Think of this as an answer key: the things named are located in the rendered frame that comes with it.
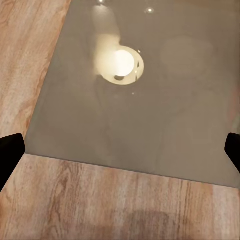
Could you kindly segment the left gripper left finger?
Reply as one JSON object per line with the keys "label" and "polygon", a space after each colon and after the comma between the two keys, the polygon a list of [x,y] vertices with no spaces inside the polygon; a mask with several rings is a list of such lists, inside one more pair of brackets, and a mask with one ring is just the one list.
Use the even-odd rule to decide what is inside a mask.
{"label": "left gripper left finger", "polygon": [[0,138],[0,192],[26,151],[21,133]]}

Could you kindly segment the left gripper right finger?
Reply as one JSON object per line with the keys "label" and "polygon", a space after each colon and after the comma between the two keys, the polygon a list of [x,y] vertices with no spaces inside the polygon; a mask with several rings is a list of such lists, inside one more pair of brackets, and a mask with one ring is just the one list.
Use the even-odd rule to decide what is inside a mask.
{"label": "left gripper right finger", "polygon": [[229,133],[224,150],[237,170],[240,172],[240,135]]}

